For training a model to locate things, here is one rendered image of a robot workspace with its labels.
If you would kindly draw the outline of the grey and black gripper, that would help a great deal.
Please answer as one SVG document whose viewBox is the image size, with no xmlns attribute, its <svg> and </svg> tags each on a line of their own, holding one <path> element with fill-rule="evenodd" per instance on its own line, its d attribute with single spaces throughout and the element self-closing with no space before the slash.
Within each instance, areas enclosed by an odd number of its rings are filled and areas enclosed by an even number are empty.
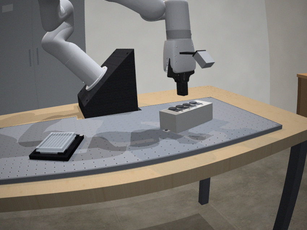
<svg viewBox="0 0 307 230">
<path fill-rule="evenodd" d="M 188 95 L 189 77 L 195 73 L 196 68 L 196 60 L 193 56 L 183 55 L 180 52 L 194 51 L 191 38 L 167 39 L 164 42 L 163 67 L 167 77 L 173 78 L 177 83 L 177 95 Z"/>
</svg>

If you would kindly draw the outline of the grey push-button panel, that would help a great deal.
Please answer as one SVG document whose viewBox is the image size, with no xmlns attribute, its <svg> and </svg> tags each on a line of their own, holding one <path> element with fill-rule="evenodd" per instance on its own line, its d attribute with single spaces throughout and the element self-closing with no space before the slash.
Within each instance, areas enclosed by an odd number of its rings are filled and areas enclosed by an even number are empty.
<svg viewBox="0 0 307 230">
<path fill-rule="evenodd" d="M 179 133 L 213 119 L 213 103 L 195 100 L 159 111 L 160 129 Z"/>
</svg>

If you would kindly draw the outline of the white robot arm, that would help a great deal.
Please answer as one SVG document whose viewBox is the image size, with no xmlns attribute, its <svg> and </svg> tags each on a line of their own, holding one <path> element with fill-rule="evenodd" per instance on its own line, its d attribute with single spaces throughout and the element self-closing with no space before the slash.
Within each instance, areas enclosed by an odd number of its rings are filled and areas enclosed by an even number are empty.
<svg viewBox="0 0 307 230">
<path fill-rule="evenodd" d="M 146 21 L 165 19 L 167 39 L 191 38 L 189 6 L 187 0 L 106 0 L 121 4 Z M 66 42 L 74 31 L 74 8 L 69 0 L 38 0 L 42 27 L 47 33 L 42 48 L 57 58 L 91 90 L 104 76 L 107 67 L 100 67 L 76 44 Z M 180 52 L 192 55 L 203 68 L 215 61 L 206 50 Z"/>
</svg>

